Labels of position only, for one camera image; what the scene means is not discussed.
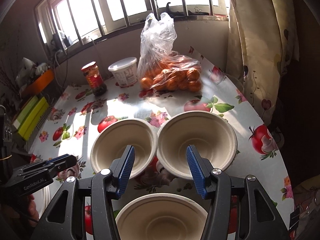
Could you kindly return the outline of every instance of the orange tray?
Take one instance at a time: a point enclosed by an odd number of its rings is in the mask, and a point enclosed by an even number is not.
[[[38,95],[54,78],[52,69],[48,69],[21,93],[21,97]]]

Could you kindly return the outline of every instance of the table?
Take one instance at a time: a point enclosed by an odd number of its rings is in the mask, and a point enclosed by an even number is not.
[[[77,157],[77,165],[60,172],[49,186],[51,197],[67,177],[80,179],[93,176],[90,151],[104,128],[100,123],[102,120],[110,125],[123,118],[140,118],[147,120],[158,131],[164,122],[176,114],[204,110],[219,114],[235,130],[238,151],[226,170],[227,174],[241,178],[248,174],[255,175],[289,227],[290,213],[294,211],[293,194],[275,141],[249,102],[223,72],[192,48],[188,56],[199,60],[202,66],[203,88],[198,93],[142,91],[138,83],[120,88],[114,78],[106,81],[108,91],[99,98],[94,97],[88,85],[67,87],[30,149],[30,153],[38,159],[63,154]],[[193,182],[175,178],[157,163],[157,159],[143,176],[129,181],[126,194],[113,202],[114,210],[121,209],[139,196],[155,192],[186,196],[208,210],[209,201],[201,199]]]

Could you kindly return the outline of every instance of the metal screw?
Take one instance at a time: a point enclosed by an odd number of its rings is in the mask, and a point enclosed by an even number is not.
[[[248,176],[247,176],[247,179],[248,179],[249,181],[255,181],[255,180],[256,180],[256,177],[253,176],[253,175],[248,175]]]
[[[76,180],[76,177],[74,177],[74,176],[68,177],[68,178],[66,179],[66,181],[67,181],[68,183],[74,182],[75,180]]]
[[[109,169],[103,169],[102,171],[100,171],[100,173],[102,175],[108,175],[110,173],[110,170]]]
[[[221,170],[220,169],[218,169],[218,168],[214,168],[213,170],[212,170],[212,173],[213,174],[215,174],[215,175],[219,175],[219,174],[221,174]]]

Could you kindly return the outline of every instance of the beige curtain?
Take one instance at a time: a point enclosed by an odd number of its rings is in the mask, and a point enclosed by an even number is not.
[[[226,73],[243,84],[244,96],[268,125],[296,41],[293,3],[230,1]]]

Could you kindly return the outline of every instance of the jar of sauce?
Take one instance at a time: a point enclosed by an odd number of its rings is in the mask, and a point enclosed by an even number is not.
[[[107,91],[107,85],[103,82],[95,61],[83,66],[81,71],[96,97],[102,96]]]

